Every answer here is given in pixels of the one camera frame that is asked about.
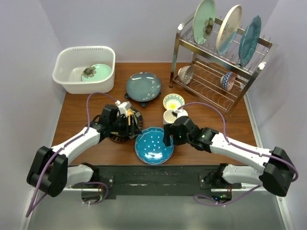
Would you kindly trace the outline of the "blue dotted scalloped plate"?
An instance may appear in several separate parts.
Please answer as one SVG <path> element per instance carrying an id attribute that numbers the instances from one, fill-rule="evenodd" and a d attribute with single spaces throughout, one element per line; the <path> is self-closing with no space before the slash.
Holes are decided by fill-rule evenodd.
<path id="1" fill-rule="evenodd" d="M 149 165 L 159 165 L 166 162 L 173 154 L 173 140 L 170 146 L 163 142 L 164 130 L 160 127 L 144 129 L 135 140 L 135 152 L 138 158 Z"/>

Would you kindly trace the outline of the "blue-grey blossom plate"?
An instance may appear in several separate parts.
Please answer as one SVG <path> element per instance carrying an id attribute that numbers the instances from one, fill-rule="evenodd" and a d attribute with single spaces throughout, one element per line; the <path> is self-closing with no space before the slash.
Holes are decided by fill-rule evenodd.
<path id="1" fill-rule="evenodd" d="M 137 102 L 148 102 L 161 95 L 160 79 L 150 72 L 139 72 L 129 77 L 126 84 L 126 98 Z"/>

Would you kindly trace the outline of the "mint green flower plate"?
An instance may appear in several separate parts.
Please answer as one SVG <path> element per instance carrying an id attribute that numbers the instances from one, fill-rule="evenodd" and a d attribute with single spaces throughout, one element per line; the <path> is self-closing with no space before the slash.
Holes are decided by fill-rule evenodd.
<path id="1" fill-rule="evenodd" d="M 111 72 L 111 67 L 106 64 L 94 64 L 82 72 L 81 81 L 104 81 Z"/>

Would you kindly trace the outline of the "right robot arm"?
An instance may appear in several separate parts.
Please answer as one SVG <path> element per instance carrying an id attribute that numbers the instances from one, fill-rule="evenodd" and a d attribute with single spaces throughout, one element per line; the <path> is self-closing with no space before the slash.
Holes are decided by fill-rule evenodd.
<path id="1" fill-rule="evenodd" d="M 264 187 L 268 192 L 285 197 L 298 172 L 280 147 L 263 149 L 227 138 L 217 130 L 199 128 L 187 116 L 173 123 L 164 122 L 164 144 L 168 147 L 190 144 L 198 151 L 227 156 L 242 162 L 242 166 L 220 164 L 210 180 L 219 188 L 229 184 L 244 183 Z"/>

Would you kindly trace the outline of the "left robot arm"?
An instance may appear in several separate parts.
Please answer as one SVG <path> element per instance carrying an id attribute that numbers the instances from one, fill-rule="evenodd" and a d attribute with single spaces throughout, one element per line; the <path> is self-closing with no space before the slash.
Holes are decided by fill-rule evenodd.
<path id="1" fill-rule="evenodd" d="M 51 148 L 36 152 L 26 182 L 45 194 L 56 197 L 65 187 L 84 183 L 89 188 L 101 181 L 99 169 L 89 163 L 70 166 L 88 148 L 104 139 L 133 139 L 142 133 L 143 117 L 130 103 L 107 104 L 80 133 Z"/>

